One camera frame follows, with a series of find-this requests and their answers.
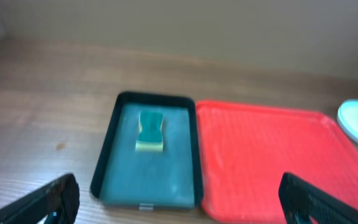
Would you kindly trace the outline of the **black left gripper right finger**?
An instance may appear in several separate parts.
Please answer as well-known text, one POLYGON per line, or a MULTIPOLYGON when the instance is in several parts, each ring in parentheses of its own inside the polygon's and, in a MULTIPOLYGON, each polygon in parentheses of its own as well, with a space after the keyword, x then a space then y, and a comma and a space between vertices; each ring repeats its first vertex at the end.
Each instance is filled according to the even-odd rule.
POLYGON ((358 210, 292 173, 283 174, 278 196, 287 223, 358 224, 358 210))

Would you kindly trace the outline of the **yellow green sponge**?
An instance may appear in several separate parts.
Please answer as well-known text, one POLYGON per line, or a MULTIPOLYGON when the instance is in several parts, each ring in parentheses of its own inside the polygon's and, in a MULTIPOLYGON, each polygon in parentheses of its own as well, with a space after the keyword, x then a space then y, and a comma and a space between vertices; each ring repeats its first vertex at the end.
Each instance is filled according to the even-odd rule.
POLYGON ((154 111, 141 111, 139 114, 139 134, 135 143, 136 151, 163 151, 163 114, 154 111))

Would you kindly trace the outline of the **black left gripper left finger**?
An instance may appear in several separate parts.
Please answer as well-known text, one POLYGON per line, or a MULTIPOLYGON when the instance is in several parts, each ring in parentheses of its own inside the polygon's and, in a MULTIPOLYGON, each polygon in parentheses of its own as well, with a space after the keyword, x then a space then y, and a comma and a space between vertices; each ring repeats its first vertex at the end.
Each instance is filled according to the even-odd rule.
POLYGON ((76 220, 80 190, 75 176, 65 174, 0 209, 0 224, 63 223, 76 220))

